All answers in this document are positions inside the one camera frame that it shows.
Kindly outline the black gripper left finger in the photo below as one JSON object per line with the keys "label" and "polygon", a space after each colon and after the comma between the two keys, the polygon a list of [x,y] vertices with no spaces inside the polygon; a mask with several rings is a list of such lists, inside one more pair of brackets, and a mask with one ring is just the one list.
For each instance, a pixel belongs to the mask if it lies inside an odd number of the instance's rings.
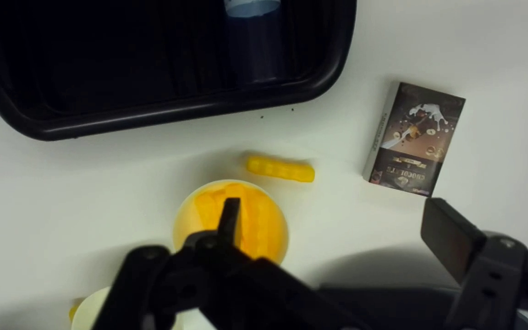
{"label": "black gripper left finger", "polygon": [[221,222],[217,228],[219,237],[228,244],[235,243],[239,217],[241,217],[241,200],[228,199],[224,202],[224,210],[223,210]]}

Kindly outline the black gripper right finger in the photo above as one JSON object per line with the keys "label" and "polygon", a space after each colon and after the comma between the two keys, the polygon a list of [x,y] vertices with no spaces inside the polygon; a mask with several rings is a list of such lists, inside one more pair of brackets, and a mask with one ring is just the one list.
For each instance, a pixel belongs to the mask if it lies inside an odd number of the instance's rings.
{"label": "black gripper right finger", "polygon": [[487,235],[444,199],[424,204],[421,237],[446,272],[463,285]]}

